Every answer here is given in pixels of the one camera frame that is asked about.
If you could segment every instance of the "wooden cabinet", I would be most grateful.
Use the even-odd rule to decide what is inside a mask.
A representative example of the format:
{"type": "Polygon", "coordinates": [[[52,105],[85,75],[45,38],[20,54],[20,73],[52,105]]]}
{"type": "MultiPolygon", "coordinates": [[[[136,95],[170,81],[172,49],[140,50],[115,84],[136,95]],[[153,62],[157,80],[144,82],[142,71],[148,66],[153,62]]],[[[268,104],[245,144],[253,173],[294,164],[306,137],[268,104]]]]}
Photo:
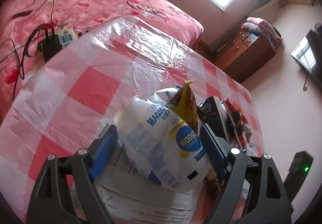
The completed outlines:
{"type": "Polygon", "coordinates": [[[239,83],[244,82],[275,55],[263,36],[255,37],[239,30],[215,54],[212,63],[239,83]]]}

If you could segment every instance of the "plastic tablecloth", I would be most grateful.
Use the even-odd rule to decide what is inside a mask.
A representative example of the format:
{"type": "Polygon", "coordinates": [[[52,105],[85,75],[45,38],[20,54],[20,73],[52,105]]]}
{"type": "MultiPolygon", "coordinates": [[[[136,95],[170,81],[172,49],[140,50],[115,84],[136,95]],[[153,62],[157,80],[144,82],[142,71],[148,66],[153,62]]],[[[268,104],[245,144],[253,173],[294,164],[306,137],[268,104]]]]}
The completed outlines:
{"type": "Polygon", "coordinates": [[[4,198],[25,221],[48,154],[70,156],[87,148],[131,97],[182,86],[187,79],[194,79],[198,103],[215,95],[239,107],[262,153],[256,110],[243,86],[183,43],[137,17],[123,16],[64,48],[20,90],[0,127],[4,198]]]}

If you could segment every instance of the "tv screen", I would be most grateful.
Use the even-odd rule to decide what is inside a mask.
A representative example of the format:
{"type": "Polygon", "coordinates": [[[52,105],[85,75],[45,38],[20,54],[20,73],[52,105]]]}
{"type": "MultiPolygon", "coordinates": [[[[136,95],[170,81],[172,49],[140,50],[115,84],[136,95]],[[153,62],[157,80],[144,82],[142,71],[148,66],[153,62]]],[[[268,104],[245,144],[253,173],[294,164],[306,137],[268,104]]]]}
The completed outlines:
{"type": "Polygon", "coordinates": [[[292,51],[291,56],[322,90],[322,35],[311,30],[292,51]]]}

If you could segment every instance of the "power strip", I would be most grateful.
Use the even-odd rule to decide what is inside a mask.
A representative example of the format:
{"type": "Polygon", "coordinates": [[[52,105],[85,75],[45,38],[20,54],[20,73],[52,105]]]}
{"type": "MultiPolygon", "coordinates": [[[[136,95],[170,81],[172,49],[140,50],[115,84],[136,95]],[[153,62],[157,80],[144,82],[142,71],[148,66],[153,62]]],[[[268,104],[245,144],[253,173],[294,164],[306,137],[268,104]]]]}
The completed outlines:
{"type": "Polygon", "coordinates": [[[73,29],[62,29],[55,32],[58,37],[59,43],[62,45],[62,48],[67,47],[74,40],[77,39],[73,29]]]}

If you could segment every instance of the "folded blanket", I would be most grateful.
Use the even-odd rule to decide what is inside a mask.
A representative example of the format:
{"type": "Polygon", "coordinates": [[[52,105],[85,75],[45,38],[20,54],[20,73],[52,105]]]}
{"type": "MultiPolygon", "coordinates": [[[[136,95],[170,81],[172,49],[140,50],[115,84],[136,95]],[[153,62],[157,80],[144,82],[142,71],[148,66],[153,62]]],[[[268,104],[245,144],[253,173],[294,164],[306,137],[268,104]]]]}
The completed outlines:
{"type": "Polygon", "coordinates": [[[275,40],[282,41],[281,37],[276,33],[275,29],[266,20],[263,20],[261,18],[249,17],[249,18],[247,18],[246,21],[254,23],[254,24],[258,25],[259,27],[263,28],[268,33],[270,33],[275,40]]]}
{"type": "Polygon", "coordinates": [[[251,23],[251,22],[246,22],[244,24],[242,24],[241,28],[246,28],[247,30],[249,30],[252,33],[255,33],[257,35],[263,35],[268,41],[269,43],[272,45],[272,47],[277,50],[277,48],[281,45],[281,38],[279,40],[275,39],[275,37],[272,36],[271,33],[269,33],[267,30],[265,30],[264,28],[251,23]]]}

